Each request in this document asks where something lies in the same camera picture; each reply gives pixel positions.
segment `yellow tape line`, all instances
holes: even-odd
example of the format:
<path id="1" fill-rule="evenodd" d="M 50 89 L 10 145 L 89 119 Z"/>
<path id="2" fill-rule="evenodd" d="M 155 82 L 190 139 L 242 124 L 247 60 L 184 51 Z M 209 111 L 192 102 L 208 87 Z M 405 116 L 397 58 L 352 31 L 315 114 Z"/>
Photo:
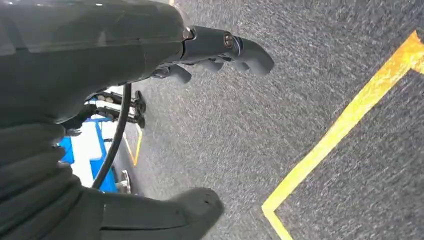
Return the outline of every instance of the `yellow tape line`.
<path id="1" fill-rule="evenodd" d="M 324 137 L 263 203 L 263 214 L 282 240 L 292 240 L 292 237 L 275 214 L 275 210 L 399 79 L 409 69 L 422 63 L 423 56 L 424 45 L 414 31 L 347 105 Z"/>
<path id="2" fill-rule="evenodd" d="M 137 126 L 137 131 L 138 131 L 138 140 L 137 140 L 137 148 L 135 150 L 135 156 L 133 155 L 133 151 L 131 151 L 131 147 L 130 147 L 130 144 L 128 142 L 127 135 L 125 134 L 125 132 L 122 135 L 123 140 L 124 140 L 125 145 L 126 145 L 126 149 L 128 150 L 129 156 L 130 156 L 130 158 L 132 160 L 132 164 L 134 166 L 136 166 L 138 161 L 139 161 L 140 147 L 142 145 L 142 138 L 143 138 L 142 130 L 140 129 L 140 127 L 138 125 L 136 125 L 136 126 Z"/>
<path id="3" fill-rule="evenodd" d="M 137 149 L 135 150 L 135 157 L 132 159 L 132 163 L 137 165 L 137 162 L 139 161 L 139 153 L 140 153 L 140 147 L 142 146 L 142 138 L 143 138 L 143 132 L 140 131 L 138 134 L 138 141 L 137 141 Z"/>

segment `gray carpet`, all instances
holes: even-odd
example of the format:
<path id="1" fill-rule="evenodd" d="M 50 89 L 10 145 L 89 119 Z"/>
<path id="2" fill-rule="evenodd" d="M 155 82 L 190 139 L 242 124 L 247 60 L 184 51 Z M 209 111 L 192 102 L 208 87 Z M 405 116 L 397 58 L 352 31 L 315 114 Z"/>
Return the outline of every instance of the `gray carpet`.
<path id="1" fill-rule="evenodd" d="M 205 239 L 278 240 L 262 203 L 424 26 L 423 2 L 175 3 L 196 25 L 259 42 L 276 66 L 265 77 L 194 66 L 187 85 L 135 84 L 148 104 L 138 184 L 156 199 L 214 189 L 226 212 Z M 294 240 L 423 239 L 423 80 L 404 76 L 277 209 Z"/>

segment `robotic hand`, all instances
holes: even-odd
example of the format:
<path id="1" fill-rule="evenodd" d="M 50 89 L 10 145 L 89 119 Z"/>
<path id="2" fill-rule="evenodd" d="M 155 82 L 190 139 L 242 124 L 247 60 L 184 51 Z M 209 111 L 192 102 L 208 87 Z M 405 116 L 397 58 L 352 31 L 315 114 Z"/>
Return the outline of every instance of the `robotic hand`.
<path id="1" fill-rule="evenodd" d="M 230 63 L 263 75 L 274 66 L 253 41 L 186 26 L 172 6 L 147 0 L 0 2 L 0 238 L 199 240 L 223 204 L 194 188 L 167 201 L 81 186 L 61 123 L 109 86 L 218 71 Z"/>

